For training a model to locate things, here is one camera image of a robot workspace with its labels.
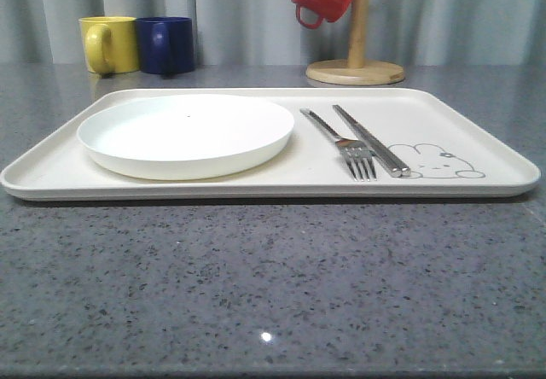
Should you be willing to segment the silver fork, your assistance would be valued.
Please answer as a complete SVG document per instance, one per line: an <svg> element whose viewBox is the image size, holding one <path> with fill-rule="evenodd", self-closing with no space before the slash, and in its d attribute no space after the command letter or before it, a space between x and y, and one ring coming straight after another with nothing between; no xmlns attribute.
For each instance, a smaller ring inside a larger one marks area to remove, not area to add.
<svg viewBox="0 0 546 379"><path fill-rule="evenodd" d="M299 111L334 142L355 181L370 182L377 179L371 151L362 141L342 137L318 114L308 108L301 108Z"/></svg>

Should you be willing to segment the white round plate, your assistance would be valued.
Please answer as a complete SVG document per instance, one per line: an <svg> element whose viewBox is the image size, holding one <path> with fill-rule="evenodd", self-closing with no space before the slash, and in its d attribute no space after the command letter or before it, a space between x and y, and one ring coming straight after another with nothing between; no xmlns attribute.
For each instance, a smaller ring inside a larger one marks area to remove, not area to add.
<svg viewBox="0 0 546 379"><path fill-rule="evenodd" d="M131 100L93 114L78 140L109 171L153 180L214 178L258 166L288 143L294 117L257 97Z"/></svg>

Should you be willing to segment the wooden mug tree stand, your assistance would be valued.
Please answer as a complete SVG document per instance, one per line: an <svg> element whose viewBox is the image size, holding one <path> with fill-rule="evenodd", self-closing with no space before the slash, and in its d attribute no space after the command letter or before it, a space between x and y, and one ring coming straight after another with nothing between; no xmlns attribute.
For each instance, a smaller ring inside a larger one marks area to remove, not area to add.
<svg viewBox="0 0 546 379"><path fill-rule="evenodd" d="M369 0L352 0L346 59L317 61L306 68L306 76L334 85L389 85L404 80L404 69L387 61L366 58Z"/></svg>

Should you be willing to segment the dark blue mug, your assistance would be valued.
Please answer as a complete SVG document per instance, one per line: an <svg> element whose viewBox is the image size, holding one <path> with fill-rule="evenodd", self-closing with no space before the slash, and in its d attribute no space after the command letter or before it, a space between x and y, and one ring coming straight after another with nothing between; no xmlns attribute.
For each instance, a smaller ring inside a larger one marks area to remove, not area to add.
<svg viewBox="0 0 546 379"><path fill-rule="evenodd" d="M193 23L188 17L137 18L140 70L173 75L195 70Z"/></svg>

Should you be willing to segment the beige rabbit serving tray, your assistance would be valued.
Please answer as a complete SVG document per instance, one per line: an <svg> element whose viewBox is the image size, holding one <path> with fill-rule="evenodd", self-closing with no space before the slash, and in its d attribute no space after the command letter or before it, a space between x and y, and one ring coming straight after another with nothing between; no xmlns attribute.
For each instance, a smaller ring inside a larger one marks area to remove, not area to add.
<svg viewBox="0 0 546 379"><path fill-rule="evenodd" d="M1 183L33 201L144 200L251 197L505 197L533 189L541 172L437 97L399 88L233 88L286 108L295 119L287 147L253 169L195 181L129 178L98 166L77 139L92 114L127 102L174 96L173 89L106 94L10 163ZM309 108L349 136L340 105L408 164L410 178L378 169L376 180L352 179L334 145L302 113Z"/></svg>

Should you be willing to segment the yellow mug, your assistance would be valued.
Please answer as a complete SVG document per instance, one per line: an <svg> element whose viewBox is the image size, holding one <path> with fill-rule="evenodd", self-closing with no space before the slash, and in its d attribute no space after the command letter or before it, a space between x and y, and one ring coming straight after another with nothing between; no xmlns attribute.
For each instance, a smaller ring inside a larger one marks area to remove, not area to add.
<svg viewBox="0 0 546 379"><path fill-rule="evenodd" d="M139 69L134 17L94 16L78 21L89 72L108 75Z"/></svg>

